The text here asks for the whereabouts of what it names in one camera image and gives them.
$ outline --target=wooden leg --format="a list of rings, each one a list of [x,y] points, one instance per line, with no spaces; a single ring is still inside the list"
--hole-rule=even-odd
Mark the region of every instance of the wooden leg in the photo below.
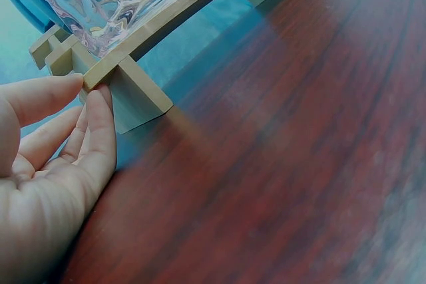
[[[151,121],[173,106],[169,97],[129,56],[118,64],[109,87],[118,133]]]

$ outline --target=finger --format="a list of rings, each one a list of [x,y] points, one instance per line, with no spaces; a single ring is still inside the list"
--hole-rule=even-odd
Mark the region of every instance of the finger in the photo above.
[[[103,90],[104,93],[110,94],[108,89]],[[87,154],[79,159],[78,167],[89,174],[90,178],[84,183],[97,197],[114,173],[116,166],[114,118],[99,90],[94,90],[88,95],[86,108],[90,130],[89,148]]]
[[[71,132],[67,143],[59,153],[59,157],[68,163],[73,163],[79,157],[81,146],[87,131],[87,112],[86,106],[82,109],[77,124]]]
[[[70,103],[83,86],[81,74],[48,76],[1,86],[21,127],[44,119]]]
[[[35,171],[40,170],[69,137],[81,109],[77,106],[65,111],[22,139],[18,153],[33,165]]]
[[[110,92],[108,86],[106,86],[105,84],[101,84],[100,86],[97,87],[97,90],[102,94],[102,97],[104,98],[106,104],[110,108],[111,112],[113,112],[112,111],[112,96],[111,96],[111,92]],[[85,156],[87,154],[87,152],[89,151],[90,136],[91,136],[91,131],[90,131],[90,129],[88,129],[86,131],[86,135],[85,135],[85,138],[83,140],[83,143],[81,144],[81,150],[80,150],[80,155],[79,155],[80,158]]]

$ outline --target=teal fabric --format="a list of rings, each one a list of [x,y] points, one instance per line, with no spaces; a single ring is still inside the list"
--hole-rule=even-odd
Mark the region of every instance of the teal fabric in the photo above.
[[[198,53],[252,9],[248,0],[213,0],[139,60],[164,87]]]

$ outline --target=dark wood table surface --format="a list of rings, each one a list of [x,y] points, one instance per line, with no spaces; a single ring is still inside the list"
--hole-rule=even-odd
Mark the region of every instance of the dark wood table surface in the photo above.
[[[426,283],[426,0],[268,0],[167,90],[63,283]]]

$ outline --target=wooden stand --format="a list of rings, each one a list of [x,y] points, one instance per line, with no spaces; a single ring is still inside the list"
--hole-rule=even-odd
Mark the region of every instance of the wooden stand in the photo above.
[[[263,0],[254,0],[255,5]],[[177,0],[163,9],[101,60],[84,48],[74,35],[58,26],[48,30],[31,48],[30,54],[41,69],[45,65],[53,75],[71,71],[84,74],[85,91],[101,82],[108,83],[114,103],[118,133],[125,133],[164,114],[172,101],[137,65],[145,53],[199,11],[211,0]]]

